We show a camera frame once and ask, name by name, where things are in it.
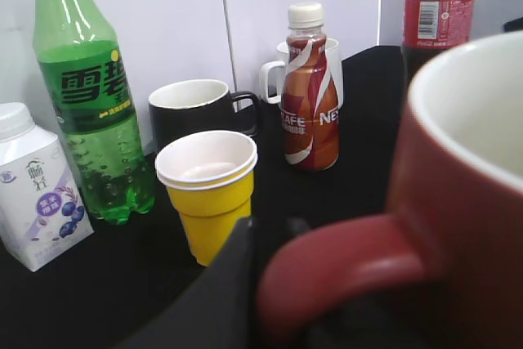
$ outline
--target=nescafe coffee bottle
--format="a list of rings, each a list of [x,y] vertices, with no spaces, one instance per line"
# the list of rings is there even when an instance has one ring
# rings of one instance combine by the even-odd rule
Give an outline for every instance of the nescafe coffee bottle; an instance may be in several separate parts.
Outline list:
[[[292,5],[288,22],[281,104],[285,158],[305,171],[322,171],[339,156],[338,102],[325,55],[323,7],[315,2]]]
[[[475,0],[405,0],[405,93],[414,75],[445,49],[468,42]]]

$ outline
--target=red mug handle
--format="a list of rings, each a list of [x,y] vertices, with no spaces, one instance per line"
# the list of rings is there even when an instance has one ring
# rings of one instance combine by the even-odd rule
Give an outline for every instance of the red mug handle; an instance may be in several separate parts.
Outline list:
[[[326,226],[285,245],[257,290],[257,312],[272,343],[351,298],[428,278],[418,251],[394,216]]]

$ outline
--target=stacked paper cup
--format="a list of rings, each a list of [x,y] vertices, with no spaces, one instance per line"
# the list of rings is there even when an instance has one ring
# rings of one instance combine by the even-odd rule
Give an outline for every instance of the stacked paper cup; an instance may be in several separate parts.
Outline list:
[[[208,266],[236,222],[251,215],[256,143],[239,132],[199,132],[163,148],[154,163],[198,263]]]

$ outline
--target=black table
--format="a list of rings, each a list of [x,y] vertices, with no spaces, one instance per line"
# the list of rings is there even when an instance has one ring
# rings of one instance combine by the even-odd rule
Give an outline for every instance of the black table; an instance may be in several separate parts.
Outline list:
[[[375,47],[344,61],[342,153],[326,172],[296,172],[284,162],[278,108],[263,106],[253,196],[258,272],[290,239],[289,217],[302,217],[314,228],[382,211],[402,69],[398,47]],[[110,348],[175,302],[203,268],[190,255],[160,184],[157,195],[154,210],[133,215],[126,226],[94,221],[94,235],[37,273],[0,250],[0,347]],[[369,323],[375,319],[380,329],[380,311],[358,304],[350,306],[366,310]]]

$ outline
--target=green bottle label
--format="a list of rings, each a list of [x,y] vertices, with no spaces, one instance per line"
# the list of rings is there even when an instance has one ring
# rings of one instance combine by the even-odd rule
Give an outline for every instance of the green bottle label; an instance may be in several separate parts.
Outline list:
[[[135,113],[117,47],[65,62],[40,62],[64,133],[94,132]]]

